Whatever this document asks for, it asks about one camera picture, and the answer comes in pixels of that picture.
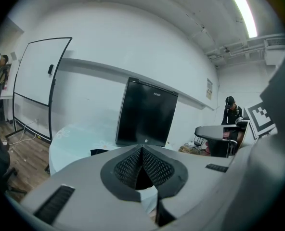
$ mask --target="whiteboard stand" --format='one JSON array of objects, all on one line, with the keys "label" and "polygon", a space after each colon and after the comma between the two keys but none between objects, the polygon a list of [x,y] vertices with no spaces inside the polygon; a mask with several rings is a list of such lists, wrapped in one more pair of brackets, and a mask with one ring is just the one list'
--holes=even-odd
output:
[{"label": "whiteboard stand", "polygon": [[[62,56],[71,40],[72,37],[48,38],[28,43],[14,81],[12,106],[14,132],[6,135],[6,138],[25,128],[26,131],[36,135],[39,139],[43,139],[47,143],[52,142],[51,113],[52,96],[56,83],[55,76]],[[23,121],[23,117],[15,116],[14,101],[16,95],[48,107],[48,134],[45,135],[28,126],[28,123]],[[16,123],[23,128],[17,130]]]}]

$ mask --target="whiteboard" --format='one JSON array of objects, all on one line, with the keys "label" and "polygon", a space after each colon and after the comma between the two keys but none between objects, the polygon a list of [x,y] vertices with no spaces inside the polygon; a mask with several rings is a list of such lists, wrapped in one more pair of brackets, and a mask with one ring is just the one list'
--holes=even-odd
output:
[{"label": "whiteboard", "polygon": [[[17,71],[14,92],[48,105],[55,71],[71,38],[51,38],[29,43]],[[52,73],[48,74],[50,65]]]},{"label": "whiteboard", "polygon": [[35,134],[44,135],[47,138],[50,137],[48,112],[49,108],[47,106],[28,100],[17,94],[14,95],[15,119],[13,122],[16,125],[20,125],[16,121],[21,121],[30,127]]}]

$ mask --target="ceiling light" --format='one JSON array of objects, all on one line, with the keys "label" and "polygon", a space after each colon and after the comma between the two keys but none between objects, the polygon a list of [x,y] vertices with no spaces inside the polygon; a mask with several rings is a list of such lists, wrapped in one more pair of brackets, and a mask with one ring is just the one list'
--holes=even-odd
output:
[{"label": "ceiling light", "polygon": [[234,0],[237,4],[241,15],[243,16],[243,19],[245,21],[245,25],[247,28],[248,36],[250,38],[257,37],[257,31],[255,26],[255,21],[252,15],[252,12],[248,6],[248,3],[246,0]]}]

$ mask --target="desk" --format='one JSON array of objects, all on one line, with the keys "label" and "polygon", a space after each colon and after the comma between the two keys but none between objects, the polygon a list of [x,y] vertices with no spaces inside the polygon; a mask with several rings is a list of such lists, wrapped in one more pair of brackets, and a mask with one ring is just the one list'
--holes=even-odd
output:
[{"label": "desk", "polygon": [[[53,138],[49,151],[51,175],[60,171],[72,162],[90,156],[92,149],[115,150],[116,123],[94,125],[75,123],[62,128]],[[166,149],[173,150],[170,144]],[[141,202],[147,213],[156,206],[157,190],[155,186],[139,190]]]},{"label": "desk", "polygon": [[13,98],[13,91],[10,91],[8,89],[1,91],[0,100],[2,100],[2,99],[12,99],[12,98]]}]

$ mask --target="black jacket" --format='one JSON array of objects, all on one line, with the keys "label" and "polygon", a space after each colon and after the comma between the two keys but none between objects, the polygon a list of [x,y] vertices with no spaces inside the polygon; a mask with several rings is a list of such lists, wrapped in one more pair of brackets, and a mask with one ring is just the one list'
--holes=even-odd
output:
[{"label": "black jacket", "polygon": [[224,117],[223,121],[221,122],[222,125],[234,125],[237,118],[243,117],[242,116],[242,109],[239,106],[236,106],[234,110],[229,109],[228,112],[224,110]]}]

